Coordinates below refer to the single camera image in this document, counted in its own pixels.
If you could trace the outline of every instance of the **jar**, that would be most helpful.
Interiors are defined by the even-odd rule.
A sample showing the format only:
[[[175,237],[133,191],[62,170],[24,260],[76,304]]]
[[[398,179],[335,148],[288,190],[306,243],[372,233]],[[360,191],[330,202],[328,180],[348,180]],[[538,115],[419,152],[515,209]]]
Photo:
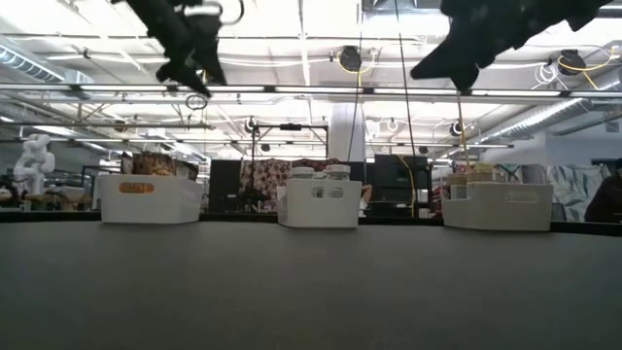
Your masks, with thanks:
[[[329,165],[324,172],[328,180],[350,181],[350,165]]]
[[[315,170],[311,167],[296,167],[290,171],[290,179],[313,179]]]

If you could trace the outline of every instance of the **ceiling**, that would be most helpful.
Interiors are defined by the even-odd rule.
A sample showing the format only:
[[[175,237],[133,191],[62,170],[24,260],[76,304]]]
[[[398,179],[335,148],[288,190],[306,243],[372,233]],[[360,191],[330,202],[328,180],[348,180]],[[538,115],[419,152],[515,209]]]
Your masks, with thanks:
[[[97,84],[156,84],[155,71],[163,62],[163,49],[156,40],[145,36],[144,24],[124,3],[112,6],[107,0],[20,0],[2,1],[0,33],[21,49],[44,59],[50,67],[74,69],[91,77]],[[363,87],[403,88],[400,40],[406,69],[431,52],[448,30],[447,18],[437,13],[405,13],[400,22],[391,16],[367,16],[358,25],[359,1],[356,0],[244,0],[246,14],[237,25],[221,32],[219,54],[231,85],[277,85],[355,87],[357,75],[348,74],[331,59],[343,46],[358,46],[361,40]],[[237,0],[221,0],[223,19],[239,14]],[[501,54],[496,64],[482,71],[474,88],[573,89],[586,84],[582,75],[559,76],[550,84],[540,84],[541,65],[561,49],[577,49],[588,65],[608,60],[611,47],[620,39],[620,19],[598,18],[579,32],[573,33],[564,22],[534,37],[518,51]],[[88,50],[90,58],[85,58]],[[592,73],[594,77],[617,68],[613,59],[608,66]],[[34,83],[12,68],[0,65],[2,83]],[[410,88],[452,88],[445,79],[406,81]],[[260,123],[326,123],[334,101],[314,96],[278,94],[223,94],[202,111],[191,111],[184,103],[84,103],[79,115],[78,104],[66,103],[60,94],[23,93],[33,103],[44,103],[63,116],[77,119],[88,115],[89,123],[127,120],[129,123],[162,125],[206,123],[214,127],[167,129],[167,137],[194,140],[243,140],[250,134],[244,123],[250,117]],[[113,93],[97,96],[121,99]],[[132,94],[130,97],[158,99],[161,94]],[[401,99],[362,99],[364,117],[377,124],[369,137],[373,141],[406,141],[409,139],[405,102]],[[508,118],[530,108],[529,101],[511,103],[502,99],[465,102],[465,123],[486,131]],[[451,139],[449,125],[458,116],[454,102],[433,100],[411,101],[410,117],[413,136],[420,142]],[[393,123],[397,130],[389,128]],[[110,137],[145,137],[147,128],[130,128],[125,135],[108,129],[91,128]],[[273,130],[264,140],[318,140],[322,132]],[[119,145],[107,145],[113,150]],[[240,146],[242,152],[250,146]],[[202,145],[200,152],[209,157],[240,158],[238,148]],[[382,150],[369,149],[370,153]],[[265,156],[324,155],[321,145],[288,145]],[[393,152],[410,152],[409,148]]]

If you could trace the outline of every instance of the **gray table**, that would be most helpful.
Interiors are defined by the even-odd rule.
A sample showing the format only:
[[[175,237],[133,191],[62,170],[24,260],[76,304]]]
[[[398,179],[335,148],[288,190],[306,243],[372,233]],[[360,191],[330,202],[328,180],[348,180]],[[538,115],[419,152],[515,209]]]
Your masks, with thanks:
[[[0,225],[0,349],[620,349],[622,240]]]

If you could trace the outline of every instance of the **white storage basket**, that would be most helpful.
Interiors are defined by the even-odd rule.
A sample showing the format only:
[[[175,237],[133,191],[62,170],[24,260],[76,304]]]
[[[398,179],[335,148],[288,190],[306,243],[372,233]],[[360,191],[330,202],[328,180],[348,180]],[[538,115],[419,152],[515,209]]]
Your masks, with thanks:
[[[117,224],[198,221],[201,186],[174,176],[101,175],[101,219]]]
[[[279,201],[279,224],[289,228],[355,228],[361,188],[357,181],[290,179]]]
[[[505,231],[548,231],[551,225],[553,187],[477,183],[466,199],[442,195],[445,225]]]

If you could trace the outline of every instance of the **black monitor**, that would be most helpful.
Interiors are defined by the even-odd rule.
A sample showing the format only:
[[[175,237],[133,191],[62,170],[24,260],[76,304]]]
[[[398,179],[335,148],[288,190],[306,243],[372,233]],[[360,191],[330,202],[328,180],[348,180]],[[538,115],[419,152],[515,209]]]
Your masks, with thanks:
[[[402,156],[415,180],[416,190],[427,190],[430,171],[427,157]],[[376,155],[373,176],[373,200],[409,203],[412,195],[410,174],[395,155]]]

